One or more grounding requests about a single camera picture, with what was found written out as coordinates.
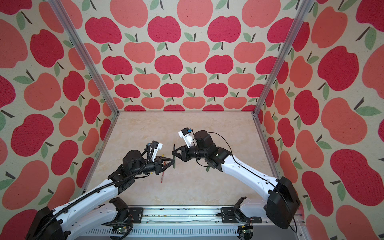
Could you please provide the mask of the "green pen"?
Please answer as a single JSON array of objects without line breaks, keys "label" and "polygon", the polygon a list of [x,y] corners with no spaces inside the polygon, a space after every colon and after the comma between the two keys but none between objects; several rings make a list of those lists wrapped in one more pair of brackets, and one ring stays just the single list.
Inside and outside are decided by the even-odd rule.
[{"label": "green pen", "polygon": [[[176,145],[174,144],[173,145],[173,151],[176,149]],[[173,161],[174,161],[174,164],[173,164],[173,169],[175,169],[176,168],[176,157],[174,156],[174,154],[173,154]]]}]

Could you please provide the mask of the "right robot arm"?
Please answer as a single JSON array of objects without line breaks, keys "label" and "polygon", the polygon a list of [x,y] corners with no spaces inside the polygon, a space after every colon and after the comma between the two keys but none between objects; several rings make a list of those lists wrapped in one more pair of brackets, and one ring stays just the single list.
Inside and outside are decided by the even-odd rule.
[{"label": "right robot arm", "polygon": [[263,198],[262,202],[240,198],[231,211],[238,222],[246,223],[252,217],[260,217],[268,218],[281,229],[290,228],[301,202],[289,179],[277,179],[250,167],[234,156],[231,148],[216,146],[211,133],[205,130],[194,133],[184,128],[179,131],[179,137],[186,144],[173,150],[173,156],[183,162],[204,160],[209,168],[238,179]]}]

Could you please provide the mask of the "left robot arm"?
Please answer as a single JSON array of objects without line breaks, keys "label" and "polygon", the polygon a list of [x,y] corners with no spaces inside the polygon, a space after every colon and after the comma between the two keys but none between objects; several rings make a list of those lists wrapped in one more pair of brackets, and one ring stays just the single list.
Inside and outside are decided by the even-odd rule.
[{"label": "left robot arm", "polygon": [[84,195],[58,206],[37,212],[26,235],[27,240],[75,240],[89,230],[105,226],[119,234],[122,240],[134,224],[140,223],[142,209],[131,209],[119,194],[138,179],[151,173],[159,175],[175,163],[174,159],[158,157],[148,146],[144,152],[129,151],[122,164],[97,187]]}]

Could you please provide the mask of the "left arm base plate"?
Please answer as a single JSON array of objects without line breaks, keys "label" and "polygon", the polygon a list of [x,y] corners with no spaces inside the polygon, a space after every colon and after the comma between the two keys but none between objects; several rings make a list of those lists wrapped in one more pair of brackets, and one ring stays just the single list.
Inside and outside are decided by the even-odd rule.
[{"label": "left arm base plate", "polygon": [[124,200],[119,197],[109,200],[105,205],[107,210],[112,210],[113,216],[108,217],[103,225],[123,226],[130,224],[140,224],[144,215],[144,208],[129,207]]}]

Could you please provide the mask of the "aluminium front rail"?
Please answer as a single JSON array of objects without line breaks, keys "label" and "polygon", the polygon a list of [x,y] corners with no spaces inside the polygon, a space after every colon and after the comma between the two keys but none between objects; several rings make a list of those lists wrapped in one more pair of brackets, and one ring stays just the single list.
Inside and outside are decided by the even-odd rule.
[{"label": "aluminium front rail", "polygon": [[[144,208],[140,224],[134,224],[129,235],[122,240],[130,239],[218,239],[234,238],[236,240],[309,240],[309,232],[301,221],[283,230],[266,218],[262,223],[223,224],[216,214],[221,206],[133,206]],[[119,234],[112,228],[95,227],[75,240],[107,239],[118,240]]]}]

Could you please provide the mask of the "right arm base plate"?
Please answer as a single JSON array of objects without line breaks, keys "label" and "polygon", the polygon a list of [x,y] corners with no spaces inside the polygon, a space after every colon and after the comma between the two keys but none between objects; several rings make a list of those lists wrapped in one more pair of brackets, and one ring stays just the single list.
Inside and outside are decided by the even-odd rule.
[{"label": "right arm base plate", "polygon": [[246,217],[241,211],[240,211],[240,205],[241,203],[246,199],[247,197],[241,197],[237,203],[233,207],[228,208],[221,208],[221,211],[216,214],[217,217],[221,217],[223,224],[250,224],[250,223],[256,223],[260,224],[262,223],[261,217]]}]

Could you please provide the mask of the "left aluminium frame post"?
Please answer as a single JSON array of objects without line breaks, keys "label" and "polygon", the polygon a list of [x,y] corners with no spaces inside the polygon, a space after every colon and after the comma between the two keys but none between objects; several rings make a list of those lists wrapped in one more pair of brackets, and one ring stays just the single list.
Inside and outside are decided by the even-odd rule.
[{"label": "left aluminium frame post", "polygon": [[97,85],[98,89],[100,90],[103,98],[105,99],[106,103],[108,104],[109,108],[112,111],[113,116],[118,117],[120,114],[119,109],[117,108],[117,105],[115,101],[113,100],[113,97],[111,96],[103,78],[101,77],[100,73],[96,69],[96,66],[94,64],[94,61],[92,60],[91,55],[89,54],[87,48],[85,47],[84,43],[82,42],[81,38],[79,37],[77,30],[75,26],[73,25],[70,16],[67,14],[64,5],[61,1],[48,1],[50,3],[50,6],[52,7],[55,15],[57,16],[58,20],[62,24],[64,30],[66,31],[67,35],[69,36],[69,39],[72,41],[74,47],[76,48],[80,58],[82,59],[83,63],[85,64],[85,67],[87,68],[89,74],[95,81],[95,84]]}]

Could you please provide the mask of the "aluminium frame post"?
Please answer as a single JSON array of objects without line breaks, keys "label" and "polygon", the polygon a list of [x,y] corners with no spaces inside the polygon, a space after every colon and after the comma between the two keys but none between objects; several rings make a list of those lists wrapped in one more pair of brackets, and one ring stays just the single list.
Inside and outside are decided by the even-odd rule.
[{"label": "aluminium frame post", "polygon": [[284,41],[281,50],[279,51],[279,55],[277,57],[277,60],[275,61],[275,64],[272,68],[271,73],[267,77],[266,84],[264,86],[264,89],[262,91],[261,96],[258,98],[257,105],[252,112],[252,117],[254,119],[257,118],[259,111],[262,108],[262,105],[265,103],[265,100],[268,96],[268,93],[272,87],[273,82],[277,79],[277,74],[281,70],[281,67],[285,61],[286,56],[289,54],[289,51],[293,49],[293,42],[296,39],[300,28],[306,19],[308,12],[312,6],[312,4],[315,3],[315,1],[305,0],[301,1],[301,5],[299,6],[298,12],[294,18],[294,21],[292,23],[292,26],[287,34],[286,40]]},{"label": "aluminium frame post", "polygon": [[117,108],[117,105],[115,101],[113,100],[113,97],[111,96],[103,78],[101,77],[100,73],[96,69],[96,66],[94,64],[94,61],[92,60],[91,55],[89,54],[87,48],[85,47],[84,43],[82,42],[81,38],[79,37],[77,30],[75,26],[73,25],[70,16],[67,14],[64,5],[61,1],[48,1],[50,3],[50,6],[52,7],[55,15],[57,16],[58,20],[62,24],[64,30],[66,31],[67,35],[69,36],[69,39],[72,41],[74,47],[76,48],[80,58],[82,59],[83,63],[85,64],[85,67],[87,68],[89,74],[95,81],[95,84],[97,85],[98,89],[100,90],[103,98],[105,99],[106,103],[108,104],[109,108],[112,111],[113,116],[118,117],[120,114],[119,109]]}]

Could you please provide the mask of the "right aluminium frame post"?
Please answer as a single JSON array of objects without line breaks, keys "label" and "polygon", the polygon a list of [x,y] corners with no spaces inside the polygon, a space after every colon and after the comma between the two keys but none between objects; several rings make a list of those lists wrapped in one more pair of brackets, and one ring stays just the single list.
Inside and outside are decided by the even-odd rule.
[{"label": "right aluminium frame post", "polygon": [[271,73],[267,77],[266,84],[264,86],[264,89],[262,91],[261,96],[258,98],[257,105],[252,112],[252,117],[254,119],[257,118],[259,111],[262,108],[262,105],[265,103],[265,100],[268,96],[268,93],[272,87],[273,82],[277,79],[277,74],[281,70],[281,67],[285,61],[286,56],[289,54],[289,51],[293,49],[293,42],[296,39],[300,28],[306,19],[308,12],[312,6],[312,4],[315,3],[315,1],[305,0],[301,1],[301,5],[299,6],[298,12],[294,18],[294,21],[292,23],[292,26],[287,34],[286,40],[284,41],[281,50],[279,51],[279,55],[277,57],[277,60],[275,61],[275,64],[272,68]]}]

